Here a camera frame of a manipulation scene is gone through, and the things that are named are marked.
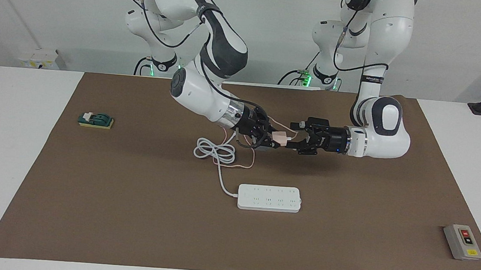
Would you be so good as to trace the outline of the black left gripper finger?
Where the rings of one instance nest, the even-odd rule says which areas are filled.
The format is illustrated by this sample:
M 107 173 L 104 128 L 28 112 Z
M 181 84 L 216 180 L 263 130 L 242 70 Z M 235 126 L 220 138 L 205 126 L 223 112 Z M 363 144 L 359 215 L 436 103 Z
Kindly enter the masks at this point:
M 326 143 L 326 138 L 324 137 L 316 137 L 316 136 L 308 136 L 308 138 L 293 142 L 287 142 L 285 148 L 295 150 L 296 153 L 299 155 L 317 155 L 318 149 L 325 148 L 324 144 Z
M 329 127 L 329 120 L 317 117 L 309 117 L 305 121 L 290 123 L 290 128 L 293 131 L 305 131 L 310 137 L 321 139 L 329 138 Z

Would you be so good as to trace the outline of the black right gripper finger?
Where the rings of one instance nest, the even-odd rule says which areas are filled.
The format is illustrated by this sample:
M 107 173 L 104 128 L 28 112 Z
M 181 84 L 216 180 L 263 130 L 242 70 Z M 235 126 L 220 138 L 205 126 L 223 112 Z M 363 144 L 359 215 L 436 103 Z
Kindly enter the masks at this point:
M 279 149 L 285 147 L 286 140 L 285 133 L 250 134 L 247 146 L 253 150 Z
M 256 122 L 255 124 L 261 129 L 262 133 L 272 134 L 278 130 L 271 124 L 268 114 L 263 110 L 256 110 Z

